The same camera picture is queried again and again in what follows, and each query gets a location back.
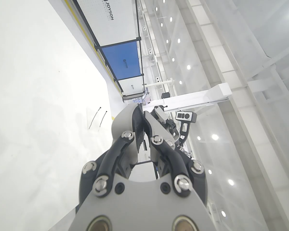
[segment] blue panel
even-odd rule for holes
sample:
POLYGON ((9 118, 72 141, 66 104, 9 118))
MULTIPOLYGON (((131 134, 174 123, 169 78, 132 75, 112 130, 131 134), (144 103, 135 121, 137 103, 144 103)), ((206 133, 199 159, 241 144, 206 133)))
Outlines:
POLYGON ((102 50, 118 80, 140 75, 136 41, 104 47, 102 50))

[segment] ceiling light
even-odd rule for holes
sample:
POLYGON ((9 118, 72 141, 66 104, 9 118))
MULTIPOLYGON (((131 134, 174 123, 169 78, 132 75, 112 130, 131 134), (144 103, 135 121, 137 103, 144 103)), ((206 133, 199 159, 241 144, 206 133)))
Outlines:
POLYGON ((213 134, 213 135, 211 136, 211 138, 212 138, 213 140, 217 140, 217 139, 218 139, 218 135, 213 134))
POLYGON ((230 184, 231 186, 233 186, 233 185, 235 184, 235 182, 234 182, 233 180, 231 180, 231 179, 229 179, 228 182, 229 182, 229 184, 230 184))

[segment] pegboard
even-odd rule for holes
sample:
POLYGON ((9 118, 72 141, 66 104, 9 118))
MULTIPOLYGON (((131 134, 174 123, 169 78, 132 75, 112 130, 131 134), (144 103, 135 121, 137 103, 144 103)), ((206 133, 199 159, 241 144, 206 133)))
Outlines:
POLYGON ((136 38, 132 0, 77 2, 101 46, 136 38))

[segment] metal bolt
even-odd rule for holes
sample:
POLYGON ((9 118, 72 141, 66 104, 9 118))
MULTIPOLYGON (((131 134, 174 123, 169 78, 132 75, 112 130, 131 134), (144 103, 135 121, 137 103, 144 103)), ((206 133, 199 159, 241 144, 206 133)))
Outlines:
POLYGON ((95 189, 96 189, 98 192, 101 192, 103 189, 106 188, 106 186, 107 186, 107 182, 104 181, 103 179, 100 179, 100 180, 98 180, 98 181, 96 182, 96 188, 95 188, 95 189))
POLYGON ((124 137, 130 137, 132 134, 130 132, 124 132, 124 137))
POLYGON ((107 180, 109 179, 108 176, 102 175, 99 178, 97 178, 92 187, 92 192, 98 196, 101 197, 107 193, 107 180))
POLYGON ((188 190, 190 184, 189 184, 188 180, 183 178, 183 179, 179 180, 178 185, 179 185, 180 189, 188 190))
POLYGON ((204 171, 204 168, 202 166, 202 164, 197 161, 197 160, 194 160, 194 164, 193 166, 191 167, 191 170, 195 173, 195 174, 202 174, 203 171, 204 171))
POLYGON ((166 142, 172 149, 174 149, 175 146, 171 140, 166 140, 166 142))
POLYGON ((129 140, 131 140, 131 139, 134 137, 134 135, 133 135, 133 132, 132 132, 132 131, 127 130, 127 131, 124 131, 124 132, 122 133, 121 137, 122 137, 122 138, 125 137, 125 138, 128 138, 129 140))
POLYGON ((86 174, 90 170, 95 170, 96 169, 96 162, 95 161, 89 161, 87 162, 84 167, 83 167, 83 174, 86 174))
POLYGON ((181 193, 182 190, 190 190, 191 191, 193 188, 191 180, 185 175, 177 175, 174 178, 173 183, 174 183, 174 188, 179 193, 181 193))
POLYGON ((163 138, 160 137, 160 136, 155 136, 155 137, 154 137, 154 142, 155 142, 155 143, 162 142, 162 140, 163 140, 163 138))

